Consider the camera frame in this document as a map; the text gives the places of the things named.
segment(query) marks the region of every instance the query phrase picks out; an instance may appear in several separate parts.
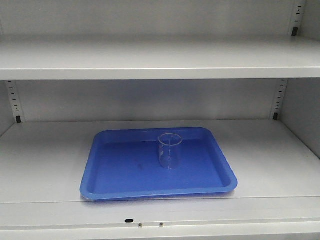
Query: plastic tray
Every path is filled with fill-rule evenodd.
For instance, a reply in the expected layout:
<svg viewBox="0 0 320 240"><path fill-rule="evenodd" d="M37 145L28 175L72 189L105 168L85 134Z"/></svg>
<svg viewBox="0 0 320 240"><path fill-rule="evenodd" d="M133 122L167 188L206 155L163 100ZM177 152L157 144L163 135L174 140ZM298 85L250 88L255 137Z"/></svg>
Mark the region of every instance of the plastic tray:
<svg viewBox="0 0 320 240"><path fill-rule="evenodd" d="M175 169L159 163L158 137L183 138ZM82 178L82 196L94 201L226 193L238 184L212 133L202 127L108 130L98 133Z"/></svg>

